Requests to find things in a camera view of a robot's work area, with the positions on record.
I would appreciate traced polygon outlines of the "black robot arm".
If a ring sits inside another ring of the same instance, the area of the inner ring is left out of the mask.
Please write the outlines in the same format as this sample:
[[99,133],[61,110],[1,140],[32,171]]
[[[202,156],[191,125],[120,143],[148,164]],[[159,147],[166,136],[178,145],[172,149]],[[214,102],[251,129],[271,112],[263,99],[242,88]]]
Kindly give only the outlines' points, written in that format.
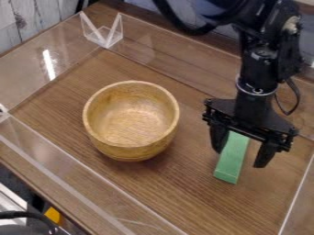
[[293,0],[206,0],[202,16],[215,25],[231,24],[239,33],[242,66],[234,99],[207,99],[202,119],[211,144],[222,152],[234,131],[262,143],[254,166],[262,168],[277,153],[291,149],[298,129],[285,117],[277,89],[301,72],[301,13]]

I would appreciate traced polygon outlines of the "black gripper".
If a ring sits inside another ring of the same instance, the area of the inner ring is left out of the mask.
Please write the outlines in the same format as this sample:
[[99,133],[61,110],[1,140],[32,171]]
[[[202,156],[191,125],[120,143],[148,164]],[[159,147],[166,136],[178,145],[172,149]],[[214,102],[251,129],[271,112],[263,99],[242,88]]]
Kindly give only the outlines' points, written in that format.
[[263,168],[278,151],[289,151],[298,130],[272,109],[272,96],[254,96],[243,92],[235,99],[207,98],[202,119],[210,126],[211,145],[222,153],[230,131],[262,142],[254,162]]

